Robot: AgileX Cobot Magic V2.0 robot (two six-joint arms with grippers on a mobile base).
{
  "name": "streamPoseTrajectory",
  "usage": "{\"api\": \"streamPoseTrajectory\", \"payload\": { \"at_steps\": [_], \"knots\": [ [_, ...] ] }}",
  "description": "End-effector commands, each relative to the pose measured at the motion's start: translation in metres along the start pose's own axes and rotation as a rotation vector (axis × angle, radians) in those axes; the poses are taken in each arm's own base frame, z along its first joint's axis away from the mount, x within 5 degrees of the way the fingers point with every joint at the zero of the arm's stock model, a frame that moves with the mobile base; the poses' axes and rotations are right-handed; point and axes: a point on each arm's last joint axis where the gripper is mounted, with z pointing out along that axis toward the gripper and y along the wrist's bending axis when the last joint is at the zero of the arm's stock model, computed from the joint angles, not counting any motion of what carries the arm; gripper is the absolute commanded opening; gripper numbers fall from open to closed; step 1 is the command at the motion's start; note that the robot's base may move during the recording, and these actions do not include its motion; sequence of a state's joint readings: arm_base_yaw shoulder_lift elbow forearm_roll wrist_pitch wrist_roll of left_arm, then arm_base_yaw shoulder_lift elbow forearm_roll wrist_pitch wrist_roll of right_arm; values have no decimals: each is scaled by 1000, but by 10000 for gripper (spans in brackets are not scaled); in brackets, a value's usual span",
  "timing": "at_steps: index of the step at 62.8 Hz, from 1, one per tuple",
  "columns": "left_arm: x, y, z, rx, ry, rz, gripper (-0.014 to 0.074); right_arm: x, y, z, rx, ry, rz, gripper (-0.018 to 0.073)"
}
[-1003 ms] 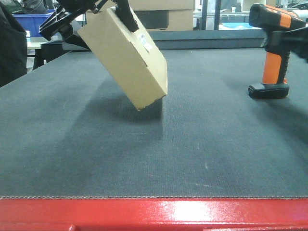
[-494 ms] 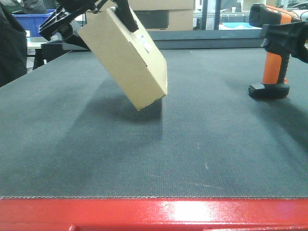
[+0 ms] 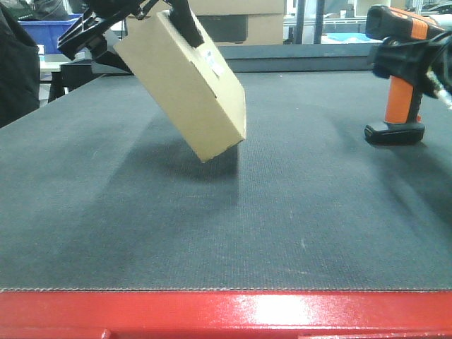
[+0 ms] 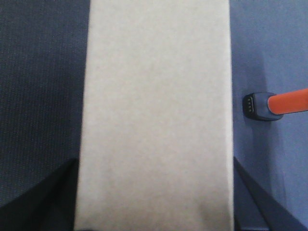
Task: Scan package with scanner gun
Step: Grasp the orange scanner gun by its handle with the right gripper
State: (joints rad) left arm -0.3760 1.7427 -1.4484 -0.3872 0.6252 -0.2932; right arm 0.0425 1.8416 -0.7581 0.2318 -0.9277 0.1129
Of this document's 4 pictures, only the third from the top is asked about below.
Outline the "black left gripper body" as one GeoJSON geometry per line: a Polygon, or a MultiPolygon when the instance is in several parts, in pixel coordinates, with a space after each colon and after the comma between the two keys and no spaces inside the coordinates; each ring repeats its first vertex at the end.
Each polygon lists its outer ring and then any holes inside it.
{"type": "Polygon", "coordinates": [[[132,15],[143,20],[156,1],[86,1],[86,10],[75,23],[59,37],[58,50],[71,60],[82,49],[87,49],[97,64],[111,66],[131,73],[130,68],[116,53],[113,45],[118,39],[106,37],[116,23],[132,15]]]}

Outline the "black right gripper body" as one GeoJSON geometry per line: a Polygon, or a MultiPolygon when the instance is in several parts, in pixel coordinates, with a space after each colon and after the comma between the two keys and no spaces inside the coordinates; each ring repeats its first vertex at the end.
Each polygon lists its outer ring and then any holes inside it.
{"type": "Polygon", "coordinates": [[[369,55],[374,75],[400,78],[422,94],[451,98],[451,32],[412,42],[387,37],[369,55]]]}

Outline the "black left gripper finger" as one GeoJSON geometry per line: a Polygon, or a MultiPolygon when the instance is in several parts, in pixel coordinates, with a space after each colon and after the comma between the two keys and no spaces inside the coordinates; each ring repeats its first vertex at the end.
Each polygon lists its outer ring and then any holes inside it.
{"type": "Polygon", "coordinates": [[[187,0],[173,0],[169,1],[169,4],[171,6],[169,19],[176,30],[191,47],[201,46],[204,39],[196,27],[189,2],[187,0]]]}

